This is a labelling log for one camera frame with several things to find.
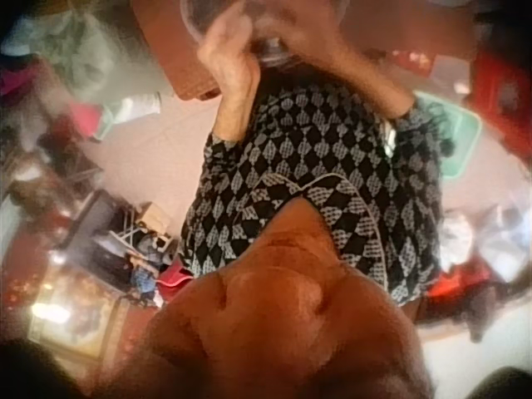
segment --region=light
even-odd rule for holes
[[[65,254],[63,251],[53,249],[50,251],[50,260],[57,265],[65,264],[67,261],[67,254]]]
[[[59,305],[34,303],[32,313],[36,318],[44,318],[52,323],[63,324],[70,318],[70,312]]]

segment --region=table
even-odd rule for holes
[[[216,82],[197,60],[196,43],[181,18],[180,0],[130,0],[151,51],[182,100],[200,98]],[[427,0],[352,0],[342,22],[361,50],[408,50],[471,61],[475,56],[471,6],[442,7]]]

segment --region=red furniture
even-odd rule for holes
[[[488,52],[473,64],[470,107],[504,135],[505,146],[527,160],[532,156],[530,75]]]

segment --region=neck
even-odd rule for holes
[[[338,262],[337,250],[319,212],[305,199],[287,203],[272,219],[255,244],[272,246],[297,243],[324,264]]]

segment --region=clothing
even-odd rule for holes
[[[210,135],[180,256],[194,276],[224,267],[283,205],[304,197],[330,228],[341,259],[398,304],[418,298],[437,273],[441,217],[436,123],[415,104],[392,124],[346,87],[280,90],[261,101],[243,143]]]

